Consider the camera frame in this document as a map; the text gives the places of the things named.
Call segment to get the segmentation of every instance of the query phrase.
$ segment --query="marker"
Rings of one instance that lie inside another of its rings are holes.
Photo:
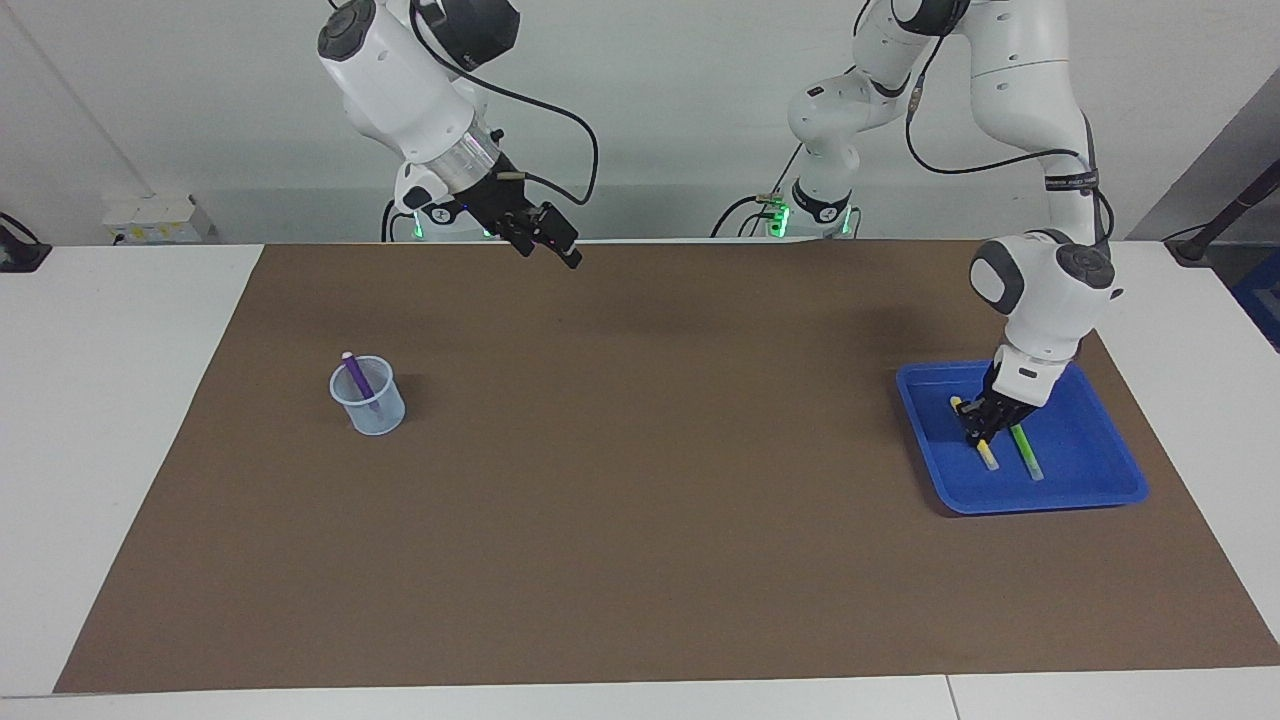
[[[360,369],[360,361],[356,360],[356,355],[352,352],[342,354],[342,364],[347,366],[347,373],[351,374],[351,379],[356,383],[356,389],[360,391],[360,396],[365,400],[374,398],[374,388],[369,386],[369,378],[365,377],[365,372]],[[378,411],[378,404],[370,405],[370,409]]]
[[[1037,483],[1043,480],[1044,470],[1041,470],[1039,460],[1036,459],[1036,451],[1032,450],[1032,443],[1027,439],[1027,432],[1023,430],[1021,425],[1014,425],[1009,428],[1009,432],[1014,436],[1018,452],[1023,454],[1023,462],[1027,464],[1027,471],[1032,474],[1032,479]]]
[[[959,397],[951,398],[951,409],[956,411],[956,415],[960,414],[961,405],[964,405],[964,401],[960,400]],[[991,470],[992,473],[1000,469],[1000,462],[996,460],[996,454],[991,451],[991,446],[987,445],[987,441],[984,439],[978,441],[978,455],[982,456],[982,461],[987,464],[987,469]]]

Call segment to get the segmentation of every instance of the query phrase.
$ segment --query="electrical outlet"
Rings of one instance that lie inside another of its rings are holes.
[[[215,229],[187,197],[147,197],[113,205],[102,218],[113,245],[191,245],[216,242]]]

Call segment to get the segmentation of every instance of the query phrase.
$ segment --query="purple pen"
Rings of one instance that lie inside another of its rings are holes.
[[[342,364],[347,366],[347,372],[351,374],[351,379],[355,380],[356,388],[360,391],[360,396],[365,400],[372,400],[374,388],[369,387],[369,378],[366,378],[364,370],[360,369],[360,363],[356,360],[355,354],[343,352]]]

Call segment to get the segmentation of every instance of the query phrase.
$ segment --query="white table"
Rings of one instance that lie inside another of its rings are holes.
[[[0,278],[0,720],[1280,717],[1280,669],[42,697],[260,252],[59,249]],[[1211,272],[1158,245],[1115,258],[1129,292],[1102,338],[1280,634],[1280,356]]]

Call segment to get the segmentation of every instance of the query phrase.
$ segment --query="white robotic arm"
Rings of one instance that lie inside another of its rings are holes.
[[[790,188],[788,234],[840,231],[859,169],[856,133],[902,114],[910,127],[924,88],[923,72],[909,88],[913,68],[931,41],[952,32],[973,47],[978,126],[1039,160],[1051,228],[988,241],[970,266],[974,290],[1009,316],[982,393],[961,407],[974,442],[1048,402],[1080,340],[1121,292],[1106,247],[1092,135],[1071,91],[1066,28],[1064,0],[874,0],[854,31],[854,68],[790,105],[806,152]],[[934,172],[978,170],[933,168],[910,135],[908,142]]]
[[[534,206],[525,197],[525,176],[485,127],[484,95],[438,63],[411,29],[425,17],[440,47],[474,69],[513,46],[520,14],[506,0],[412,1],[420,5],[401,20],[388,0],[351,0],[329,18],[319,44],[348,119],[404,160],[396,206],[412,213],[453,197],[521,255],[543,245],[576,268],[577,231],[550,202]]]

